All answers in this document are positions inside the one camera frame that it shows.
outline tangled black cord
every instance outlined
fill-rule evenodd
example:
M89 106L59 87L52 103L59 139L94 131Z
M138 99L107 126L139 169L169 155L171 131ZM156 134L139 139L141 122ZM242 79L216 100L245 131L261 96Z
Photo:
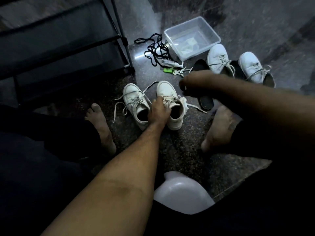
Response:
M158 36L158 38L157 38L157 41L155 42L153 37L156 35ZM153 43L148 46L148 50L144 52L144 56L147 57L148 59L151 59L151 64L153 66L157 66L159 64L161 67L165 67L158 61L158 59L169 59L169 60L174 61L174 59L169 54L168 47L162 42L162 34L155 33L155 34L151 35L151 37L149 37L148 39L138 38L135 40L135 44L136 45L142 44L142 43L145 43L149 40L153 41ZM160 48L160 54L157 53L157 48L155 48L155 43L157 43L158 44L157 47ZM155 64L153 63L151 56L146 55L146 53L151 53L153 55L153 58L155 60Z

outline floor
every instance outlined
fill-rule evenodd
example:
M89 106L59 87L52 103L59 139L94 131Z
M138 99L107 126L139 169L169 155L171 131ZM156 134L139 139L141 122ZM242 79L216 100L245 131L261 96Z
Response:
M70 0L62 2L63 7L74 5ZM204 17L221 37L231 60L237 60L245 51L254 52L263 65L272 66L277 87L315 95L315 0L116 0L116 4L130 44L134 76L106 78L97 84L89 82L76 86L37 112L83 117L89 105L97 102L107 118L118 152L121 152L141 134L132 116L122 114L123 106L118 107L116 121L112 122L114 99L122 94L127 83L136 83L144 89L153 81L167 80L178 94L181 93L178 87L181 77L153 67L143 55L147 44L134 45L133 41L163 33L166 28L197 16ZM2 18L5 15L1 8L0 15ZM192 67L196 60L206 59L206 56L207 53L203 53L193 57L185 61L185 65ZM14 106L12 80L0 81L0 90L0 102ZM151 100L155 97L154 87L147 91L147 96ZM187 102L198 105L194 98L188 97ZM268 160L254 157L203 156L200 144L213 116L213 112L204 114L190 108L179 131L163 132L157 184L164 172L180 171L198 181L218 201L252 173L270 164Z

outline bare foot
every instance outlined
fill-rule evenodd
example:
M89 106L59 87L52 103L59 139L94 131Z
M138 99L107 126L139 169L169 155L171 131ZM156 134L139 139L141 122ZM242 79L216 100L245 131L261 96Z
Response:
M96 103L93 103L91 107L92 109L88 109L84 119L94 125L100 135L100 142L102 146L105 147L108 154L114 155L116 153L116 145L113 142L112 133L108 128L102 109Z
M237 121L232 118L232 114L226 106L218 108L207 136L201 143L203 152L213 151L214 148L230 143L233 131L237 125Z

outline white shoelace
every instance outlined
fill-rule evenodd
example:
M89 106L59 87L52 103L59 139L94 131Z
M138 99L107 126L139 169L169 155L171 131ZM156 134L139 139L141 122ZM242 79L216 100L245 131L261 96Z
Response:
M219 56L219 59L221 60L221 63L210 64L209 66L218 65L218 64L225 65L228 69L230 69L230 71L232 72L233 77L234 77L234 75L235 75L235 68L234 68L233 65L230 65L230 63L231 63L232 61L231 61L231 60L227 60L227 59L225 58L225 55L220 55L220 56Z
M119 103L122 103L122 104L125 106L125 107L123 108L123 114L124 114L124 115L127 115L127 114L128 114L127 106L128 106L129 104L131 104L133 108L137 107L138 104L142 104L142 105L146 106L146 104L145 104L144 100L142 99L142 97L144 97L144 99L145 99L147 102L149 102L150 104L152 104L151 101L148 99L148 97L145 95L144 92L147 91L148 88L150 88L153 84L159 83L159 82L160 82L160 81L154 81L154 82L151 83L148 87L146 87L143 91L141 91L141 90L135 90L135 91L132 91L132 92L125 93L125 94L123 94L123 95L122 95L121 97L119 97L119 98L116 98L115 100L119 100L119 99L123 98L125 95L130 94L130 93L133 93L133 92L140 92L140 93L142 94L142 96L137 96L137 97L131 99L131 102L128 103L128 104L125 104L124 102L117 102L117 103L115 104L115 107L114 107L114 121L113 121L113 123L115 122L115 118L116 118L116 106L117 106L117 104L119 104ZM203 112L203 113L207 113L206 111L203 111L202 109L200 109L198 106L187 103L187 99L186 99L185 97L181 97L180 95L178 95L178 96L179 96L180 98L177 98L177 97L175 97L175 96L162 96L162 97L164 98L164 99L163 99L163 104L164 104L164 106L169 107L169 105L171 104L171 102L180 101L180 102L183 104L183 106L184 106L185 114L186 114L186 112L187 112L187 110L188 110L188 106L194 107L195 109L197 109L197 110L199 110L199 111L201 111L201 112Z
M267 65L267 67L269 67L269 69L266 69L266 68L262 68L262 69L259 69L257 70L255 73L253 73L250 77L248 77L246 80L251 80L251 78L256 75L257 73L261 72L262 73L262 76L261 76L261 80L260 80L260 83L264 82L264 79L266 77L266 75L270 72L271 70L271 66L270 65Z

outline white plastic seat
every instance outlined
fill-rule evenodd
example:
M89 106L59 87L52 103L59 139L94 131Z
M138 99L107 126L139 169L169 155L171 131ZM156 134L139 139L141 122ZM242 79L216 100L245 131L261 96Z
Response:
M155 190L157 202L184 214L196 214L215 204L207 191L186 175L169 171L164 174L165 182Z

